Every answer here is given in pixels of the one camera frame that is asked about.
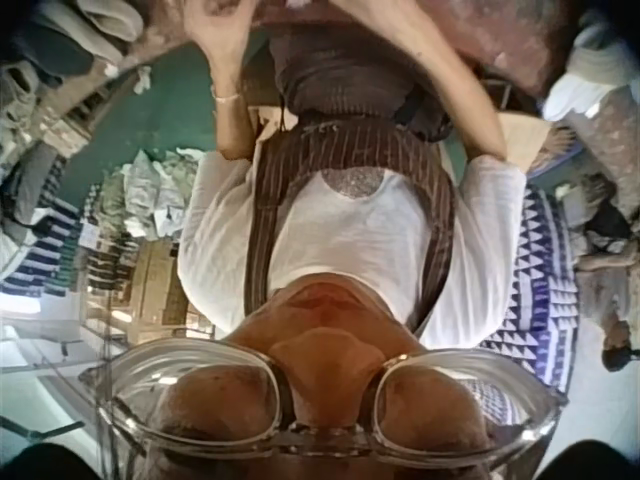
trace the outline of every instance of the nose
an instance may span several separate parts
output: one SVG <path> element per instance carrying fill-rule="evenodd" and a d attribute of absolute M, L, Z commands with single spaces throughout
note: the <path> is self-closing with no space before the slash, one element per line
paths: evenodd
<path fill-rule="evenodd" d="M 377 348 L 325 327 L 278 343 L 269 355 L 287 376 L 298 422 L 316 428 L 355 425 L 364 391 L 385 361 Z"/>

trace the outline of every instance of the clear plastic eyeglass frame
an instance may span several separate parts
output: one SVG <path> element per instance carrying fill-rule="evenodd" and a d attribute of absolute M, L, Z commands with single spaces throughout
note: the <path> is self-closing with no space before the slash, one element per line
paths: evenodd
<path fill-rule="evenodd" d="M 242 441 L 209 441 L 183 438 L 155 430 L 140 420 L 122 401 L 127 388 L 166 375 L 210 365 L 255 366 L 273 382 L 276 414 L 262 434 Z M 385 379 L 398 368 L 424 366 L 455 370 L 490 382 L 508 394 L 527 420 L 511 438 L 486 450 L 473 452 L 429 452 L 404 448 L 382 433 L 374 405 Z M 164 339 L 137 347 L 112 360 L 109 375 L 98 381 L 101 416 L 137 448 L 155 447 L 187 456 L 221 460 L 268 457 L 276 453 L 316 457 L 374 457 L 376 460 L 418 469 L 452 469 L 476 465 L 495 468 L 548 435 L 567 404 L 566 398 L 540 382 L 511 360 L 482 350 L 440 350 L 420 355 L 402 355 L 386 362 L 372 381 L 373 401 L 363 402 L 359 424 L 350 429 L 318 431 L 295 422 L 291 393 L 285 376 L 265 355 L 244 348 L 207 340 Z"/>

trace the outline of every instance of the white t-shirt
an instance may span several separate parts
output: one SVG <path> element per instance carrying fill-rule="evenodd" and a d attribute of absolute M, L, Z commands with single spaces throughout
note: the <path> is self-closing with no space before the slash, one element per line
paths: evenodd
<path fill-rule="evenodd" d="M 246 160 L 209 154 L 198 170 L 180 243 L 185 292 L 223 335 L 244 319 L 254 176 Z M 501 325 L 525 183 L 515 166 L 489 156 L 467 166 L 457 195 L 451 270 L 420 339 L 426 347 L 471 348 Z M 387 171 L 373 195 L 354 199 L 316 174 L 281 210 L 270 292 L 313 273 L 347 275 L 380 295 L 399 322 L 407 321 L 419 300 L 430 230 L 404 177 Z"/>

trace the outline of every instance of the brown pinstriped apron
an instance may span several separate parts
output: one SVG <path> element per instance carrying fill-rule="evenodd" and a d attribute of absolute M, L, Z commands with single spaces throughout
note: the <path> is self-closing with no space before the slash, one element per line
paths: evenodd
<path fill-rule="evenodd" d="M 295 184 L 299 191 L 318 172 L 370 167 L 405 176 L 424 208 L 431 237 L 422 298 L 407 324 L 412 331 L 424 327 L 447 279 L 453 248 L 453 187 L 436 146 L 425 141 L 442 137 L 446 116 L 433 94 L 420 95 L 430 92 L 428 81 L 389 49 L 354 28 L 329 33 L 322 27 L 305 27 L 272 37 L 276 81 L 300 123 L 270 140 L 257 165 L 245 271 L 246 315 L 268 300 L 278 211 L 292 194 L 290 187 Z"/>

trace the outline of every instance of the bracelet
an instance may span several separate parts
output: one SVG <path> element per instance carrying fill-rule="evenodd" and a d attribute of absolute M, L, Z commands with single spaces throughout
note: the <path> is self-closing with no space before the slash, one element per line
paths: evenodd
<path fill-rule="evenodd" d="M 211 86 L 211 96 L 213 96 L 213 98 L 218 103 L 227 103 L 227 102 L 232 102 L 232 101 L 237 100 L 238 98 L 240 98 L 240 93 L 236 93 L 236 94 L 230 95 L 228 97 L 219 97 L 219 96 L 216 95 L 215 87 L 212 85 Z"/>

